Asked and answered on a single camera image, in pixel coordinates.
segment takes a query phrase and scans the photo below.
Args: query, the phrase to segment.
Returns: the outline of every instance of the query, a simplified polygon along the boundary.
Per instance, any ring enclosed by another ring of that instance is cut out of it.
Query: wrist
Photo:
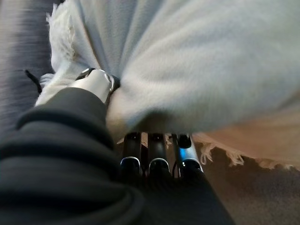
[[[96,95],[103,103],[108,104],[110,95],[119,87],[119,80],[101,69],[84,70],[69,87],[81,88]]]

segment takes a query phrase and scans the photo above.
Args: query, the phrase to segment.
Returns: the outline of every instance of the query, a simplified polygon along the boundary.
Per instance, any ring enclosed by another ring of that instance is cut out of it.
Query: gray surface
[[[23,70],[36,76],[51,72],[45,17],[52,7],[49,0],[2,0],[0,4],[0,140],[38,97]]]
[[[0,4],[1,138],[38,96],[23,69],[38,76],[51,71],[45,13],[51,11],[52,1],[0,0]],[[300,224],[299,172],[264,170],[253,160],[230,168],[219,150],[213,158],[214,163],[204,166],[205,174],[238,225]]]

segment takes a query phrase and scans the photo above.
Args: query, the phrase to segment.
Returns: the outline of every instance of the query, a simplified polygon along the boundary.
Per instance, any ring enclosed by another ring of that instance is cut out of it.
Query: white blanket
[[[67,0],[48,17],[45,103],[87,67],[121,78],[108,110],[130,131],[198,133],[261,166],[300,167],[300,1]]]

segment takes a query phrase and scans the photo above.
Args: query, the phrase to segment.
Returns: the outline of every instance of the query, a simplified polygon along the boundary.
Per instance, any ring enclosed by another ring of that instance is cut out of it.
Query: dark cord
[[[42,86],[40,85],[38,79],[28,70],[24,70],[24,73],[28,76],[29,79],[31,79],[32,82],[37,86],[38,93],[42,93]]]
[[[176,169],[176,166],[177,166],[177,161],[174,162],[173,169],[172,169],[172,177],[173,178],[175,178],[175,169]]]

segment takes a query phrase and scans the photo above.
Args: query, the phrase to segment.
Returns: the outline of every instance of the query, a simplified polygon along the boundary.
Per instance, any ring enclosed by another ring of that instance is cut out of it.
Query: black hoodie sleeve
[[[24,114],[0,146],[0,224],[131,224],[139,191],[115,181],[119,162],[94,94],[66,88]]]

